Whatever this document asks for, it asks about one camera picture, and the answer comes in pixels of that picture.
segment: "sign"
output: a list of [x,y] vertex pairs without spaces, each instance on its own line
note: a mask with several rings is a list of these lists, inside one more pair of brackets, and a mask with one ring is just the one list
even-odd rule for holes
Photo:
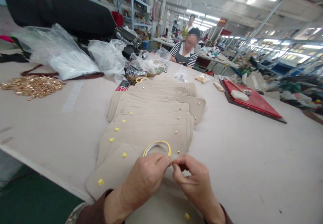
[[218,23],[218,26],[220,27],[224,27],[225,24],[226,24],[227,20],[226,19],[220,19],[219,23]]
[[222,30],[220,35],[224,35],[224,36],[230,36],[231,35],[231,31],[227,31],[227,30]]

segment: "table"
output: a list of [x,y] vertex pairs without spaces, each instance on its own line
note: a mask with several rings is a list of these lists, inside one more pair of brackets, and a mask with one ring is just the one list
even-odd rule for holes
[[[0,64],[6,82],[34,64]],[[180,68],[170,63],[168,74]],[[219,201],[239,224],[317,224],[322,221],[323,126],[301,110],[265,99],[288,122],[282,124],[229,104],[209,82],[196,84],[206,100],[202,122],[195,126],[189,154],[209,168]],[[99,140],[117,85],[106,78],[67,81],[53,95],[28,97],[0,90],[0,149],[85,201]]]
[[[159,39],[159,38],[154,38],[153,39],[153,41],[155,41],[155,42],[159,42],[160,43],[160,48],[162,47],[162,45],[166,45],[166,46],[170,46],[170,47],[173,47],[175,44],[174,43],[169,43],[169,42],[165,42],[165,41],[163,41],[162,39]],[[210,60],[210,61],[213,61],[213,62],[216,62],[216,64],[217,63],[221,63],[221,64],[223,64],[223,65],[225,65],[225,66],[231,66],[231,67],[234,67],[234,68],[239,68],[239,65],[237,65],[237,64],[235,64],[235,63],[233,63],[233,62],[231,62],[230,60],[228,60],[228,59],[224,59],[224,60],[222,60],[222,59],[220,59],[220,58],[211,58],[211,57],[209,57],[209,56],[206,56],[206,55],[204,55],[204,54],[201,54],[201,53],[199,53],[199,57],[200,58],[204,58],[204,59],[207,59],[207,60]],[[227,70],[227,67],[225,67],[223,70],[222,70],[222,72],[220,73],[220,75],[223,75],[223,73],[225,72]]]

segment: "apron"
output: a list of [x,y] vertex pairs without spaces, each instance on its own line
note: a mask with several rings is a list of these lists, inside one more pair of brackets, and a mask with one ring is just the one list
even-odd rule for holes
[[178,51],[175,55],[175,58],[176,58],[177,62],[184,62],[182,65],[187,66],[189,58],[186,58],[186,57],[182,56],[181,54],[179,54],[181,46],[182,46],[182,42],[179,44]]

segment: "stack of leather pieces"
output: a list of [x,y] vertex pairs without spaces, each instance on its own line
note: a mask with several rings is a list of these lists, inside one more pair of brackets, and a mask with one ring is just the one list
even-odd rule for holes
[[[166,73],[130,86],[127,91],[116,91],[107,116],[110,124],[100,140],[96,170],[86,183],[92,197],[98,199],[107,189],[120,186],[145,153],[161,152],[172,159],[186,154],[205,104],[204,99],[196,97],[195,83],[182,83]],[[187,223],[186,213],[190,223],[203,223],[172,174],[173,168],[169,167],[155,195],[126,223]]]

